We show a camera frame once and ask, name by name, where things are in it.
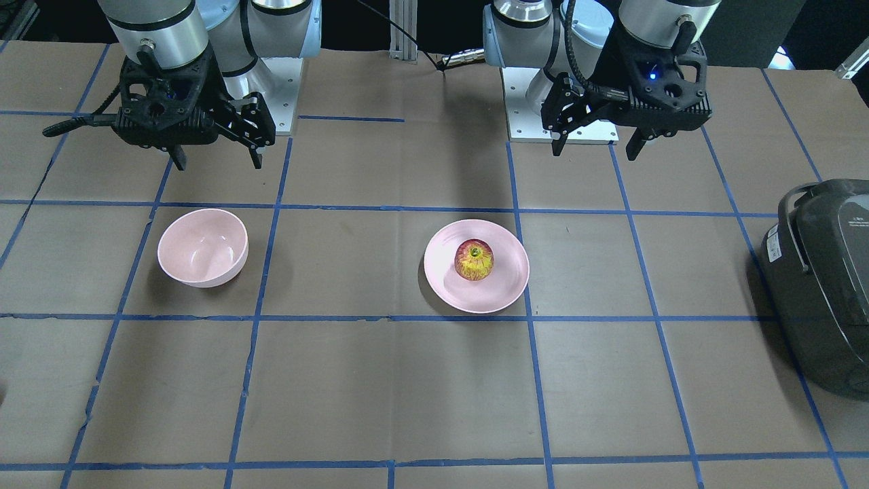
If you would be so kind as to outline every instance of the black cable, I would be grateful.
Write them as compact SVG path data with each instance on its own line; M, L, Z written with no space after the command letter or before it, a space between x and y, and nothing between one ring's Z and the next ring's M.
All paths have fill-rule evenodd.
M576 55L574 54L573 29L572 23L574 20L574 9L576 8L576 0L567 0L567 14L564 19L564 49L567 53L567 63L570 64L570 70L574 73L576 81L586 91L597 94L606 100L615 102L627 102L630 98L624 90L618 90L611 87L601 87L598 84L587 80L580 72L580 66L576 63Z
M96 115L105 112L105 110L109 108L109 105L111 105L112 101L115 100L115 97L117 97L117 94L119 93L121 93L121 85L117 84L115 85L115 89L111 91L109 96L106 97L105 100L103 100L103 103L100 104L100 106L97 107L95 111L93 111L93 114Z
M405 36L407 36L407 38L410 39L410 40L411 40L411 41L416 45L416 49L417 49L420 53L426 55L426 57L428 58L428 61L431 61L431 62L432 62L432 64L434 65L434 68L435 68L436 70L438 70L438 71L443 71L442 67L441 67L441 66L438 66L438 63L436 63L436 62L434 61L434 59L432 59L432 57L431 57L431 56L430 56L426 51L420 49L420 44L419 44L418 42L416 42L416 39L414 39L413 36L411 36L410 34L408 34L408 32L407 32L406 30L402 29L401 26L400 26L399 24L393 22L391 18L386 17L386 16L383 15L383 14L382 14L378 9L372 7L371 5L368 5L367 3L363 2L362 0L356 0L356 2L358 2L360 5L362 5L362 6L365 7L366 9L371 10L372 12L374 12L375 14L377 14L378 16L380 16L381 18L385 19L387 22L391 23L392 26L395 27L397 30L400 30L402 34L404 34Z

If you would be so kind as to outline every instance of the table surface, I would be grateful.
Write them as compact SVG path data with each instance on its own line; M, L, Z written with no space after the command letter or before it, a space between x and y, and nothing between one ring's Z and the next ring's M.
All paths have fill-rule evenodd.
M118 46L0 50L1 487L869 487L869 404L794 368L753 251L786 191L869 178L831 72L712 68L706 127L628 162L509 142L494 67L325 50L262 170L222 139L179 172L40 134L102 102ZM251 242L208 290L156 262L202 207ZM527 249L503 311L424 277L462 218Z

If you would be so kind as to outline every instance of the pink plate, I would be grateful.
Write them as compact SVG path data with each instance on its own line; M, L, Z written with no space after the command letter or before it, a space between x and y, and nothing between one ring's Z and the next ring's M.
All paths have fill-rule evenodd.
M455 271L455 252L469 239L488 243L494 267L488 277L466 280ZM475 314L500 311L519 298L528 284L528 255L512 232L480 219L444 226L428 242L424 267L434 293L456 309Z

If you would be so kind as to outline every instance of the metal frame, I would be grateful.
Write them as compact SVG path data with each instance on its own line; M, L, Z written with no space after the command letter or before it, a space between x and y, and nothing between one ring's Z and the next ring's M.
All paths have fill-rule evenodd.
M389 18L413 37L416 37L416 3L417 0L389 0ZM416 44L394 26L390 27L389 35L389 57L415 62Z
M525 92L537 71L539 71L537 68L501 68L510 141L552 142L549 131L543 129L540 114L532 110L525 98ZM615 124L603 120L594 121L567 135L568 144L610 144L618 140L619 132L615 129Z
M839 65L839 68L836 68L836 76L843 80L850 80L866 62L869 62L869 37Z

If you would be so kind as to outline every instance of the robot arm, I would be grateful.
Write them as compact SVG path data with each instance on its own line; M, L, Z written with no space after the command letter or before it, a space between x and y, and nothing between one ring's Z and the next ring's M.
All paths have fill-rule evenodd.
M261 151L275 143L275 122L263 94L270 83L257 82L272 82L260 56L315 56L320 0L99 3L127 55L113 93L121 96L121 110L102 114L101 107L43 134L110 126L129 144L167 151L179 170L186 164L183 144L223 135L247 146L261 168Z
M547 75L535 109L555 156L570 132L608 120L637 128L627 144L634 160L646 142L712 116L699 39L720 1L623 0L613 15L594 0L564 0L560 10L551 0L494 0L484 12L487 62Z

